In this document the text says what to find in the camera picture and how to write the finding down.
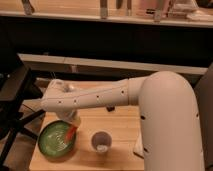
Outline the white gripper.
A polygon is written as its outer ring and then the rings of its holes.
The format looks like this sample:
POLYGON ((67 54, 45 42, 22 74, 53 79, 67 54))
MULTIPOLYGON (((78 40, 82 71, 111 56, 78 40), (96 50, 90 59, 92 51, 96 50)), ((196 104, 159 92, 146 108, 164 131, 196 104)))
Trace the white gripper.
POLYGON ((81 124, 81 118, 78 117, 76 110, 72 110, 70 112, 57 112, 56 116, 65 122, 71 122, 71 124, 76 128, 78 128, 81 124))

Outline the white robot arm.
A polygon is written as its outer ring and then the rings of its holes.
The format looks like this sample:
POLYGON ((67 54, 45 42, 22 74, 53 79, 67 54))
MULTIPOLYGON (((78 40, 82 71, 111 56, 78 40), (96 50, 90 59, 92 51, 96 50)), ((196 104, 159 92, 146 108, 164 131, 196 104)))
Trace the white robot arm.
POLYGON ((74 91, 54 79, 41 100, 44 110, 62 116, 76 109, 127 105, 138 106, 142 117, 144 171, 205 171, 196 96, 177 73, 160 71, 74 91))

